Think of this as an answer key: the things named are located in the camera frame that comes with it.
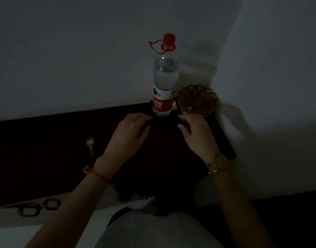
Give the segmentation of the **person's left hand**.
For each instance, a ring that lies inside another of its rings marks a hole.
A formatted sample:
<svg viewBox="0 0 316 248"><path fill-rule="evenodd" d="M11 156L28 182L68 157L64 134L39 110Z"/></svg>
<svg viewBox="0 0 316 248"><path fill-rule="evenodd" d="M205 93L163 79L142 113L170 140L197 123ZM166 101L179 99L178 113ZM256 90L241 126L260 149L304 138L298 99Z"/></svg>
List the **person's left hand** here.
<svg viewBox="0 0 316 248"><path fill-rule="evenodd" d="M152 116L144 113L128 114L115 129L104 153L97 158L92 172L107 183L133 157L144 142L138 141L140 129L145 128Z"/></svg>

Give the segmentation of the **person's right hand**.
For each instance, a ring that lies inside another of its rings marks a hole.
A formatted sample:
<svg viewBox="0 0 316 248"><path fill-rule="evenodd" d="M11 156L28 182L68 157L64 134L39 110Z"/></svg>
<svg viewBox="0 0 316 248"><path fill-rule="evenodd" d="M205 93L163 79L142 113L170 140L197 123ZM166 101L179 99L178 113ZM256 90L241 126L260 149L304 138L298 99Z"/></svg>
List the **person's right hand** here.
<svg viewBox="0 0 316 248"><path fill-rule="evenodd" d="M189 148L203 160L209 171L222 168L223 165L218 161L221 152L205 118L199 114L178 115L178 117L190 126L191 136L185 139Z"/></svg>

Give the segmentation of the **dark maroon cloth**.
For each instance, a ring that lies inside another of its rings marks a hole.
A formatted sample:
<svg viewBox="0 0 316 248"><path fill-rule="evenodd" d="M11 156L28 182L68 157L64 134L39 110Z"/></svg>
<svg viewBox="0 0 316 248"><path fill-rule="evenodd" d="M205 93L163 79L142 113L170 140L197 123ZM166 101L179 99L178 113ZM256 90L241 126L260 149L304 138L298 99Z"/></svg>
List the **dark maroon cloth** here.
<svg viewBox="0 0 316 248"><path fill-rule="evenodd" d="M156 215L184 212L195 216L194 188L208 169L186 144L178 124L190 129L175 115L154 117L148 138L112 179L119 200L133 196L156 197Z"/></svg>

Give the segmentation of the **person's left forearm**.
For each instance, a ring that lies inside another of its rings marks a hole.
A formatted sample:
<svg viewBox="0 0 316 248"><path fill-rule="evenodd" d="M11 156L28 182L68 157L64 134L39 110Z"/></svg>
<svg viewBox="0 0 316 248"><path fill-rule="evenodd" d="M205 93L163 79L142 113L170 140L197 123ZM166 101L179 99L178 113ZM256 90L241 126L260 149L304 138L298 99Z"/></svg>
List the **person's left forearm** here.
<svg viewBox="0 0 316 248"><path fill-rule="evenodd" d="M108 184L87 174L25 248L75 248Z"/></svg>

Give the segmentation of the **person's right forearm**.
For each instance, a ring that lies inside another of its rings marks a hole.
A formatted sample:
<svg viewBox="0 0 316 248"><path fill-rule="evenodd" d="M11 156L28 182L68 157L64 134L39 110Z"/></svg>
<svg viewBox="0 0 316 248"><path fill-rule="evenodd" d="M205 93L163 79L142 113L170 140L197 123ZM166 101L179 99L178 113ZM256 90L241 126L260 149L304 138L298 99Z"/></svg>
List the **person's right forearm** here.
<svg viewBox="0 0 316 248"><path fill-rule="evenodd" d="M232 240L237 248L276 248L271 234L238 182L232 163L210 171Z"/></svg>

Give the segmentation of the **amber woven-look basket bowl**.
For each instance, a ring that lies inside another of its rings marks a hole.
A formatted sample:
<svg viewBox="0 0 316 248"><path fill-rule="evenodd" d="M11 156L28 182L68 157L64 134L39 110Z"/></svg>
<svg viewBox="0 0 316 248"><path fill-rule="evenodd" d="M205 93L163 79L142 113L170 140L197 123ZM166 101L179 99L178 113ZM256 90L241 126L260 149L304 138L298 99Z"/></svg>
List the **amber woven-look basket bowl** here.
<svg viewBox="0 0 316 248"><path fill-rule="evenodd" d="M182 114L199 114L210 116L219 107L220 100L211 89L202 85L189 85L182 88L176 95L177 105Z"/></svg>

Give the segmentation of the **clear water bottle red cap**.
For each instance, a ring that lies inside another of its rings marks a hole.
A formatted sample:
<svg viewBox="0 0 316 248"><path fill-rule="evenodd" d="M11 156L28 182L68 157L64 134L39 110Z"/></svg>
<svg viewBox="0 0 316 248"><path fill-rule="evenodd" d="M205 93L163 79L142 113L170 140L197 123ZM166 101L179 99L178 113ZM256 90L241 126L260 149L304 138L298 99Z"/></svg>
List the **clear water bottle red cap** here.
<svg viewBox="0 0 316 248"><path fill-rule="evenodd" d="M162 40L149 41L149 45L158 54L153 63L152 110L157 117L167 117L172 111L180 71L174 54L176 36L166 33Z"/></svg>

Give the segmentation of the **small gold key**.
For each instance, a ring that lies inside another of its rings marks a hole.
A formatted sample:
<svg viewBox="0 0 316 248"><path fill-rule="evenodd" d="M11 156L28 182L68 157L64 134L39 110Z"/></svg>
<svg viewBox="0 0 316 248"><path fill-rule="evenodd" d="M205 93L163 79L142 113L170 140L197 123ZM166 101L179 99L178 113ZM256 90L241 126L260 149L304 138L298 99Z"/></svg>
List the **small gold key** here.
<svg viewBox="0 0 316 248"><path fill-rule="evenodd" d="M94 137L87 138L86 145L88 146L88 148L90 150L90 156L93 157L94 156L94 152L93 152Z"/></svg>

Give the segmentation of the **person's white shirt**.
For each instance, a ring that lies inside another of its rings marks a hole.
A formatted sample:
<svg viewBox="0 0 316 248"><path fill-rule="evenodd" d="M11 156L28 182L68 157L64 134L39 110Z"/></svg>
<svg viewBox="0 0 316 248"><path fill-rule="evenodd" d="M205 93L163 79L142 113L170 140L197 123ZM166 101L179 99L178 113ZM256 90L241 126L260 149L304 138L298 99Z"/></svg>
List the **person's white shirt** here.
<svg viewBox="0 0 316 248"><path fill-rule="evenodd" d="M131 210L108 226L95 248L224 248L197 220L183 212L156 216Z"/></svg>

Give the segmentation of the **black-framed eyeglasses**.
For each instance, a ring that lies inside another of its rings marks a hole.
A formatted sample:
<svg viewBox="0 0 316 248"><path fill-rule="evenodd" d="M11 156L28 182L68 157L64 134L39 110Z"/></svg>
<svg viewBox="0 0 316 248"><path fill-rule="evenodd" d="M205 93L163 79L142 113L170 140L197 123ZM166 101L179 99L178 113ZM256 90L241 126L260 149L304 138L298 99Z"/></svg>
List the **black-framed eyeglasses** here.
<svg viewBox="0 0 316 248"><path fill-rule="evenodd" d="M60 199L48 198L43 203L19 204L16 208L21 217L36 217L40 214L41 210L56 211L60 206Z"/></svg>

